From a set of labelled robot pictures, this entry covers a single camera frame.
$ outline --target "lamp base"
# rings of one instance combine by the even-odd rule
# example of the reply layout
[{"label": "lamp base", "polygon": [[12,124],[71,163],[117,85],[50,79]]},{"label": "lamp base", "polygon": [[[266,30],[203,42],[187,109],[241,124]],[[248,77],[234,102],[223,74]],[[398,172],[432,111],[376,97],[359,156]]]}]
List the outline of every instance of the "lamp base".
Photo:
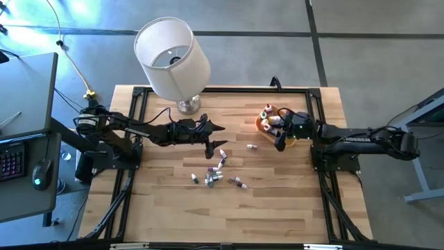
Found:
[{"label": "lamp base", "polygon": [[177,101],[176,106],[178,107],[179,113],[183,115],[193,115],[200,108],[200,96],[196,95],[188,101]]}]

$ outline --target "gray desk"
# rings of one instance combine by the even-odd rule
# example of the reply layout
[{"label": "gray desk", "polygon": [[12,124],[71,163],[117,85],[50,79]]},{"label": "gray desk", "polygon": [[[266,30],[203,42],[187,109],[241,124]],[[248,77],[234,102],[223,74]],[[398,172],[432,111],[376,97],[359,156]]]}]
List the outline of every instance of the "gray desk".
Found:
[{"label": "gray desk", "polygon": [[[61,142],[59,133],[26,140],[26,176],[0,182],[0,222],[48,213],[55,208]],[[47,158],[53,162],[52,178],[49,187],[39,191],[33,187],[33,166],[45,157],[46,147]]]},{"label": "gray desk", "polygon": [[0,140],[49,132],[57,61],[57,53],[46,53],[0,64],[0,121],[22,112]]},{"label": "gray desk", "polygon": [[[57,61],[56,53],[46,53],[11,58],[0,65],[0,120],[22,112],[3,128],[0,141],[49,134],[24,140],[28,156],[24,161],[25,177],[0,182],[0,222],[44,213],[43,225],[49,226],[50,212],[56,205],[61,140],[81,152],[95,149],[90,142],[51,117]],[[32,185],[32,171],[34,165],[45,158],[47,138],[50,138],[47,158],[53,161],[53,178],[49,188],[37,191]]]}]

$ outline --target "aluminum frame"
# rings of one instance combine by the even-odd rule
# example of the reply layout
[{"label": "aluminum frame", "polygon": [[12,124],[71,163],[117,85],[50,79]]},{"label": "aluminum frame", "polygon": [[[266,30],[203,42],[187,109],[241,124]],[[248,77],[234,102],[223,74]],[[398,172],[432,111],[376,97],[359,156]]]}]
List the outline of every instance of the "aluminum frame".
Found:
[{"label": "aluminum frame", "polygon": [[[404,119],[393,124],[395,127],[401,128],[403,131],[409,132],[408,125],[411,122],[421,118],[424,115],[434,112],[438,108],[442,108],[444,105],[444,95],[435,99],[433,102],[428,103],[421,109],[415,111],[413,114],[408,115]],[[444,188],[439,188],[435,190],[430,190],[429,184],[425,178],[424,172],[422,171],[422,165],[419,158],[412,160],[413,166],[415,167],[416,175],[418,176],[419,184],[421,185],[422,192],[413,193],[410,195],[404,195],[404,200],[407,203],[414,201],[423,201],[426,199],[433,199],[438,197],[444,197]]]}]

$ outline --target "power cable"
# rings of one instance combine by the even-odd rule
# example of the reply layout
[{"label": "power cable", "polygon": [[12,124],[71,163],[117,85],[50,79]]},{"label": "power cable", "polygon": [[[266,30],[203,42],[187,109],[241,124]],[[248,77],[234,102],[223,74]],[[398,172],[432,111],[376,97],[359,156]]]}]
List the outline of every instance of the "power cable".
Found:
[{"label": "power cable", "polygon": [[49,4],[49,6],[51,7],[51,9],[54,12],[55,18],[57,19],[57,25],[58,25],[58,41],[56,42],[56,44],[60,47],[60,49],[62,50],[62,52],[66,55],[66,57],[68,58],[69,62],[71,62],[72,66],[74,67],[74,69],[77,71],[77,74],[82,78],[83,83],[85,84],[86,87],[86,95],[95,95],[94,91],[91,91],[87,81],[85,80],[85,77],[83,77],[82,73],[80,72],[80,70],[78,70],[76,64],[74,63],[74,61],[71,59],[71,57],[68,55],[68,53],[63,49],[63,41],[62,41],[62,32],[60,30],[60,20],[58,19],[58,15],[56,10],[54,9],[54,7],[52,6],[52,4],[49,2],[49,0],[46,0],[46,2]]}]

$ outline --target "yellow cable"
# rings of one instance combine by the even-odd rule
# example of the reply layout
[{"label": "yellow cable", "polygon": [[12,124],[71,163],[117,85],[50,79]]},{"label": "yellow cable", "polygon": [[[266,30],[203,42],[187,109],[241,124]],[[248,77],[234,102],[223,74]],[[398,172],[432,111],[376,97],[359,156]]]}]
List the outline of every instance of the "yellow cable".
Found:
[{"label": "yellow cable", "polygon": [[[46,0],[46,2],[49,4],[49,6],[51,7],[51,9],[54,12],[55,18],[57,19],[57,25],[58,25],[58,40],[62,41],[62,32],[60,31],[60,21],[58,19],[57,16],[57,12],[56,10],[54,10],[54,7],[52,6],[52,4],[49,2],[49,0]],[[87,81],[85,80],[85,77],[83,77],[82,73],[80,72],[80,70],[78,70],[76,64],[74,63],[74,61],[71,59],[70,56],[68,56],[68,53],[63,49],[63,46],[61,44],[59,44],[60,49],[62,50],[62,52],[65,54],[65,56],[68,58],[69,62],[71,62],[72,66],[74,67],[74,69],[76,69],[77,74],[82,78],[83,83],[85,84],[86,87],[86,94],[83,95],[83,98],[85,99],[89,99],[89,98],[94,98],[96,96],[96,93],[94,91],[91,91]]]}]

